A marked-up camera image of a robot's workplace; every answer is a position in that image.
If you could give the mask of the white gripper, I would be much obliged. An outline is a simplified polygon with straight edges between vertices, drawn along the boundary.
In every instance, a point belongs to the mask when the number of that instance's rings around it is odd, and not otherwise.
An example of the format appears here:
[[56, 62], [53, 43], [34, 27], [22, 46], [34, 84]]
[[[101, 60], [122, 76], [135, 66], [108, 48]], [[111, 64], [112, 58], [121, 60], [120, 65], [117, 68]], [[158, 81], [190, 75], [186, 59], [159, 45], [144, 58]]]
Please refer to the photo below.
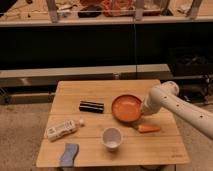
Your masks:
[[149, 97], [145, 97], [141, 103], [141, 113], [143, 115], [153, 115], [159, 110], [160, 106]]

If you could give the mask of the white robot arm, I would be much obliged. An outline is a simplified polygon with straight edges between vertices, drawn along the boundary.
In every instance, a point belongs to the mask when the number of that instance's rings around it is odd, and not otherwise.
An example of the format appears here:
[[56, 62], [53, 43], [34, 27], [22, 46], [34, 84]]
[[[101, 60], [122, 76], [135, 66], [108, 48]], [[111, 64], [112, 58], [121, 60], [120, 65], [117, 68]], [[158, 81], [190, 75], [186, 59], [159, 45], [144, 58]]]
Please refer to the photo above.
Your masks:
[[173, 81], [152, 87], [141, 103], [142, 114], [156, 114], [165, 108], [213, 140], [213, 113], [180, 99], [178, 94], [179, 87]]

